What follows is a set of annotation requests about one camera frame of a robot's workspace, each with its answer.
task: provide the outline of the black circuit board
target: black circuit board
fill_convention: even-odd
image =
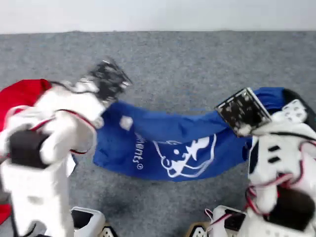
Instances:
[[[271,117],[250,88],[245,88],[219,104],[215,110],[237,136],[248,126],[254,130],[271,121]]]
[[[99,63],[84,78],[92,80],[99,88],[97,97],[103,102],[117,100],[118,96],[132,85],[125,72],[110,57]]]

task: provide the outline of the gray carpet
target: gray carpet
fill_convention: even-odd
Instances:
[[[286,86],[316,109],[316,33],[152,32],[0,36],[0,87],[20,79],[77,80],[104,55],[134,81],[122,97],[155,111],[201,114],[236,90]],[[80,159],[71,205],[102,211],[120,237],[182,237],[205,207],[241,208],[246,164],[182,183],[118,175]],[[10,224],[0,226],[10,237]]]

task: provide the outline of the blue bag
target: blue bag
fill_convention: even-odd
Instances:
[[[281,87],[255,91],[268,110],[284,106]],[[248,158],[251,138],[237,138],[217,112],[203,116],[150,112],[124,102],[102,115],[94,163],[150,180],[214,177]]]

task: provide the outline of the white robot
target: white robot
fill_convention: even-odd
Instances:
[[[315,113],[299,98],[270,116],[249,88],[216,110],[237,136],[253,137],[247,205],[244,211],[226,206],[206,209],[208,227],[195,225],[187,236],[315,237]],[[245,122],[240,115],[256,121]]]
[[[94,152],[101,114],[131,81],[108,58],[75,85],[52,84],[33,107],[10,109],[0,133],[1,179],[11,193],[18,235],[40,221],[45,237],[114,237],[101,212],[70,210],[66,164],[71,152]],[[91,136],[91,148],[80,151]]]

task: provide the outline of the circuit board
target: circuit board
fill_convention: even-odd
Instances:
[[[245,88],[215,107],[237,136],[247,136],[271,117],[250,88]]]

